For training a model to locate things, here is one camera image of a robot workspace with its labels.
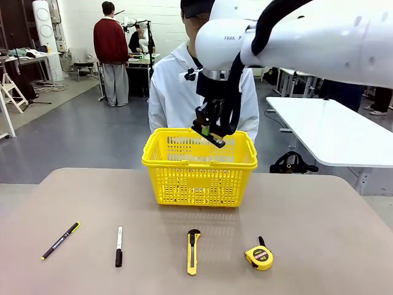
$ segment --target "gray pants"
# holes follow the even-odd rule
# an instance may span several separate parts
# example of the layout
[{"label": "gray pants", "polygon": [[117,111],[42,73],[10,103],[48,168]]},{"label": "gray pants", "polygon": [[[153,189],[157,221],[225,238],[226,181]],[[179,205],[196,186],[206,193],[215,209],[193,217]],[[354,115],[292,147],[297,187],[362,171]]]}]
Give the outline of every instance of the gray pants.
[{"label": "gray pants", "polygon": [[128,104],[128,76],[125,65],[103,64],[104,83],[108,105],[124,106]]}]

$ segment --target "man in white jacket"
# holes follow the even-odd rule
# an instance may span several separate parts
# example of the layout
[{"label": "man in white jacket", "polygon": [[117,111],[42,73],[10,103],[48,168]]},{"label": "man in white jacket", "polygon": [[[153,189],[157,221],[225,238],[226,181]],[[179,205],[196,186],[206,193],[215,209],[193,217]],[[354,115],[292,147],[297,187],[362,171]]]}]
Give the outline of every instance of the man in white jacket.
[{"label": "man in white jacket", "polygon": [[[197,81],[179,81],[180,73],[202,65],[195,53],[199,29],[209,20],[214,0],[182,0],[181,16],[190,40],[158,62],[150,85],[149,124],[157,128],[188,128],[196,119],[195,109],[204,98],[197,95]],[[255,141],[259,127],[259,108],[251,69],[245,69],[241,79],[241,112],[238,129]]]}]

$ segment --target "white jacket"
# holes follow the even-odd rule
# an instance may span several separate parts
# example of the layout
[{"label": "white jacket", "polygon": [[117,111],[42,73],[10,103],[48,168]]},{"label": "white jacket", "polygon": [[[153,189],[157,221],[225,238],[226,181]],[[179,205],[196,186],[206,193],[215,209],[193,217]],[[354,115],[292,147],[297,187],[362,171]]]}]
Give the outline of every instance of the white jacket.
[{"label": "white jacket", "polygon": [[[195,109],[204,98],[197,95],[197,81],[179,81],[179,74],[189,68],[197,69],[187,50],[187,42],[160,60],[154,68],[150,84],[149,124],[157,128],[189,128],[196,119]],[[238,129],[255,141],[259,127],[259,108],[251,69],[245,69],[241,78],[241,112]]]}]

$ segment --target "tape measure label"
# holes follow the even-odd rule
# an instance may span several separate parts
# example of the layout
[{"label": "tape measure label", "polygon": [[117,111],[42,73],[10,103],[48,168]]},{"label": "tape measure label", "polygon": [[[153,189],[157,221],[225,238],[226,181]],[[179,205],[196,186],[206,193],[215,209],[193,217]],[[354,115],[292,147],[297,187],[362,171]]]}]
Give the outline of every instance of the tape measure label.
[{"label": "tape measure label", "polygon": [[254,255],[254,258],[260,262],[267,261],[269,258],[269,254],[262,249],[255,250],[253,255]]}]

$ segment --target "basket rim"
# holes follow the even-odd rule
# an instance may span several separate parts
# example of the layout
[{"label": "basket rim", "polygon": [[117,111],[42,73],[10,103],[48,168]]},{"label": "basket rim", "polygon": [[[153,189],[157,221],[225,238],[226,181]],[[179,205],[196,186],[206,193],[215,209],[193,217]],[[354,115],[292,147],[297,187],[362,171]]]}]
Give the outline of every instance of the basket rim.
[{"label": "basket rim", "polygon": [[171,163],[157,163],[157,160],[148,160],[147,151],[150,145],[154,142],[156,137],[162,133],[195,133],[191,128],[158,128],[150,135],[147,143],[143,148],[142,164],[147,168],[191,168],[191,169],[208,169],[208,168],[226,168],[232,170],[254,170],[258,167],[257,150],[252,143],[251,138],[244,131],[236,131],[237,134],[242,134],[246,137],[246,143],[251,153],[251,163],[223,163],[223,162],[209,162],[209,163],[192,163],[188,160],[171,161]]}]

